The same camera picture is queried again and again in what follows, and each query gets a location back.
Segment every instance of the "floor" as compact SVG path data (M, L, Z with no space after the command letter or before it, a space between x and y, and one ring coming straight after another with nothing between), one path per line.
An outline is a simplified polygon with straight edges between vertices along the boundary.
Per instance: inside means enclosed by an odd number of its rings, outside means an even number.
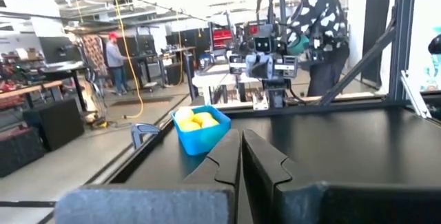
M307 72L299 72L293 81L296 94L306 92L309 82ZM359 82L352 82L345 92L373 91ZM87 130L83 136L64 147L46 154L15 173L0 180L0 201L57 201L66 192L86 183L94 174L108 164L131 144L131 123L155 123L167 115L175 105L189 105L186 83L165 89L156 89L153 93L142 92L143 98L170 96L168 102L145 103L143 112L133 119L123 119L124 115L138 115L140 105L112 106L117 101L136 100L135 92L127 96L106 96L110 106L107 119L115 124L106 130ZM106 175L115 170L131 153L128 150L92 183L100 183ZM49 208L4 208L0 207L0 223L37 223L52 209Z

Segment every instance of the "tennis ball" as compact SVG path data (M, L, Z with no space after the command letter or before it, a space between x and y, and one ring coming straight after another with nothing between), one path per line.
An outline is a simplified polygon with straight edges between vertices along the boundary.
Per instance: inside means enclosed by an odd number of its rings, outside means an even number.
M193 110L190 107L181 107L176 113L174 113L174 120L179 124L182 122L193 120Z
M202 125L204 120L207 120L207 119L213 119L212 114L210 114L209 112L201 112L201 113L195 114L193 116L193 121L195 123L198 123L199 125Z
M219 125L219 122L216 121L215 119L205 119L204 122L202 123L202 128L209 128L215 125Z
M194 130L199 130L201 127L199 124L193 122L193 121L186 121L179 125L179 128L182 132L191 132Z

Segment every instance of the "jeans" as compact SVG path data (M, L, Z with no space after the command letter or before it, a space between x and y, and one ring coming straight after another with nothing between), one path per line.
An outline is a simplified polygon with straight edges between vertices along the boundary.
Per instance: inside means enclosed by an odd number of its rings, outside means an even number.
M127 91L129 89L129 86L127 85L127 81L125 80L125 71L123 67L119 68L110 68L113 72L113 77L115 80L116 85L116 91L118 93L122 93L124 91Z
M346 60L349 57L349 46L341 48L327 54L327 58L322 63L311 65L309 69L309 82L307 96L323 96L340 80Z

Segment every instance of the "gray shirt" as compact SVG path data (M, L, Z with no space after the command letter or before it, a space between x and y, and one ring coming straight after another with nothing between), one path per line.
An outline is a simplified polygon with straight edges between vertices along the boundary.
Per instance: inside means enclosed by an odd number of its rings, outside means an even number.
M107 64L110 68L116 68L124 65L125 57L121 55L116 44L108 41L105 45L105 52L107 55Z

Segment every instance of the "man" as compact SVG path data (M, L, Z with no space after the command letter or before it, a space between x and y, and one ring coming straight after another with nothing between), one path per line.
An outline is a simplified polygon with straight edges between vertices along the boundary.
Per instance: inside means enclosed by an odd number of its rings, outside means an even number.
M124 60L127 58L119 52L118 45L116 44L117 38L117 33L109 33L109 41L105 45L105 52L107 55L108 68L112 71L115 80L116 94L121 96L122 94L127 94L129 86L125 80L125 71L123 67Z
M298 35L310 38L318 28L323 35L324 61L311 65L308 96L322 96L337 84L349 57L347 20L339 0L304 0L303 9L288 30L288 42L297 42Z

